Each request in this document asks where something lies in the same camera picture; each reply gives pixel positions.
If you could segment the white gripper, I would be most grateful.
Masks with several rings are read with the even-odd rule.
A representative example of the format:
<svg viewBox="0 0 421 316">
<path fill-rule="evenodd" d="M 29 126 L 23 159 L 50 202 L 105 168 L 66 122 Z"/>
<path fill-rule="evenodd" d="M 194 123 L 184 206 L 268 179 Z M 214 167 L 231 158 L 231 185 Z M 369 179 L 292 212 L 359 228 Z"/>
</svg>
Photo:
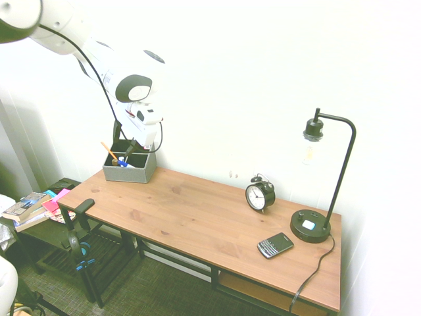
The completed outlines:
<svg viewBox="0 0 421 316">
<path fill-rule="evenodd" d="M 129 157 L 136 150 L 136 141 L 139 145 L 150 146 L 158 132 L 159 113 L 150 105 L 129 105 L 126 108 L 127 122 L 123 124 L 134 139 L 128 143 L 124 156 Z M 117 143 L 120 139 L 122 125 L 118 120 L 114 121 L 112 142 Z"/>
</svg>

